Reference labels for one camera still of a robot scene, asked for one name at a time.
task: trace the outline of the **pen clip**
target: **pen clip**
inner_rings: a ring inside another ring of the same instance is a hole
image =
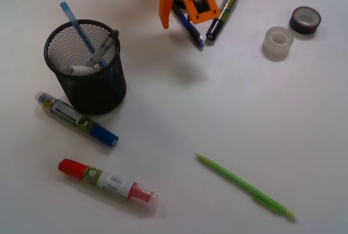
[[[267,204],[266,202],[264,202],[263,200],[253,196],[253,198],[258,201],[259,203],[261,203],[262,205],[264,205],[266,208],[270,209],[271,211],[279,214],[279,210],[277,210],[276,208],[272,207],[271,205]]]

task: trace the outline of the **marker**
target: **marker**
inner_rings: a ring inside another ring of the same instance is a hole
[[[90,75],[98,71],[100,71],[98,67],[87,66],[68,66],[61,70],[62,73],[72,76]]]
[[[71,159],[63,159],[58,165],[58,170],[102,190],[108,190],[117,196],[137,201],[148,208],[156,205],[158,196],[154,192],[147,191],[136,182],[125,181],[103,170],[75,162]]]
[[[237,0],[223,0],[220,6],[221,14],[218,18],[215,18],[213,20],[213,23],[209,27],[206,34],[207,38],[210,41],[214,41],[216,39],[216,36],[220,32],[222,26],[227,22],[227,19],[236,1]]]
[[[214,170],[216,173],[220,174],[224,178],[230,180],[232,183],[237,185],[239,188],[244,190],[245,192],[248,192],[255,200],[260,202],[262,205],[267,207],[268,209],[272,210],[273,212],[288,217],[290,220],[295,220],[295,213],[285,208],[283,205],[280,205],[275,200],[271,199],[270,197],[266,196],[262,192],[260,192],[258,189],[254,188],[250,184],[243,181],[241,178],[235,176],[234,174],[230,173],[225,168],[221,167],[217,163],[213,162],[211,159],[208,159],[207,157],[199,154],[195,154],[197,159]]]
[[[98,47],[98,49],[92,54],[91,58],[87,61],[85,66],[93,67],[96,64],[100,64],[100,61],[103,60],[103,56],[112,47],[112,45],[115,44],[115,41],[111,36],[119,37],[119,31],[115,30],[105,38],[105,40]]]
[[[66,2],[61,2],[60,7],[63,9],[66,17],[69,19],[71,22],[72,26],[75,28],[76,32],[80,36],[81,40],[83,43],[85,43],[85,46],[88,48],[91,54],[93,54],[96,49],[94,45],[92,44],[91,40],[89,40],[88,36],[86,35],[85,31],[83,31],[82,27],[80,26],[79,22],[77,21],[76,17],[72,13],[71,9],[67,5]],[[105,68],[107,67],[108,63],[105,60],[100,61],[100,68]]]
[[[42,104],[51,113],[73,124],[76,128],[86,132],[109,147],[113,147],[119,139],[118,136],[109,132],[86,115],[78,113],[62,100],[57,100],[51,95],[42,92],[39,92],[35,98],[38,103]]]
[[[180,20],[181,24],[185,27],[185,29],[189,32],[192,37],[193,42],[199,47],[204,47],[204,39],[203,36],[198,32],[198,30],[189,22],[189,20],[185,17],[184,13],[181,12],[180,8],[173,4],[172,7],[173,12]]]

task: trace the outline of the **red marker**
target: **red marker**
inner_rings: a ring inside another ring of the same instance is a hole
[[[148,192],[146,189],[139,187],[136,182],[124,181],[118,176],[71,159],[63,159],[58,165],[58,170],[90,185],[109,190],[128,200],[136,200],[148,207],[153,207],[156,204],[158,196],[154,192]]]

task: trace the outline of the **black mesh pencil holder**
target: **black mesh pencil holder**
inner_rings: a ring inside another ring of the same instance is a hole
[[[95,48],[113,32],[110,27],[94,20],[78,22]],[[58,27],[46,41],[46,63],[55,73],[70,103],[82,113],[107,113],[118,106],[125,97],[126,81],[121,65],[120,41],[118,37],[114,40],[116,43],[103,57],[107,66],[95,73],[82,76],[62,72],[69,66],[84,66],[91,57],[90,51],[70,22]]]

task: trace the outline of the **white table surface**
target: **white table surface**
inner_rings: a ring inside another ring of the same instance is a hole
[[[108,150],[57,122],[34,97],[67,100],[44,61],[50,33],[77,18],[120,31],[123,103],[94,119],[120,140]],[[203,52],[159,0],[0,0],[1,233],[347,233],[347,0],[240,0]],[[314,37],[286,60],[260,47],[293,10],[315,8]],[[197,28],[205,34],[210,22]],[[186,86],[178,86],[190,80]],[[217,161],[293,210],[276,217],[194,158]],[[70,158],[155,190],[146,215],[64,176]]]

